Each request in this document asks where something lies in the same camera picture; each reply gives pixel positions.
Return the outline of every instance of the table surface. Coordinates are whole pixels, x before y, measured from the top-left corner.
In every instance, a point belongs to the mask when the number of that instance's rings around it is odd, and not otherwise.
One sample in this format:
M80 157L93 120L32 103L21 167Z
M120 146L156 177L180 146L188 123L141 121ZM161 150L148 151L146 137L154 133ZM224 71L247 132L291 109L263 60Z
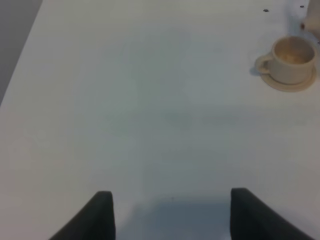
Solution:
M47 239L101 190L118 239L228 239L234 187L319 238L320 82L253 69L314 40L307 5L44 0L0 108L1 239Z

